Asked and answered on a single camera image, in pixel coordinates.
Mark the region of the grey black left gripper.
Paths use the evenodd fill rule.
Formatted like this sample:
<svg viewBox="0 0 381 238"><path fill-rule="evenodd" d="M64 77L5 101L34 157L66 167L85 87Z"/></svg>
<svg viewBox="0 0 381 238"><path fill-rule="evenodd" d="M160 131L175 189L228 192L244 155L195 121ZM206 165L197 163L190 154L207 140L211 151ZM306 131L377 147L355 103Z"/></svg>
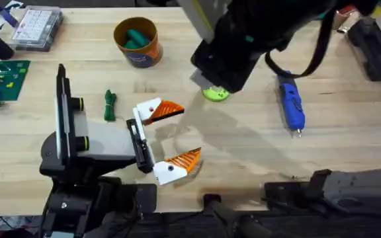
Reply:
<svg viewBox="0 0 381 238"><path fill-rule="evenodd" d="M151 99L133 108L134 118L144 126L185 112L169 100ZM71 117L56 113L56 130L41 147L40 174L58 182L85 185L103 175L135 165L145 174L153 171L159 185L186 177L196 166L201 147L154 164L148 144L141 139L135 119L126 128L89 122L85 113Z"/></svg>

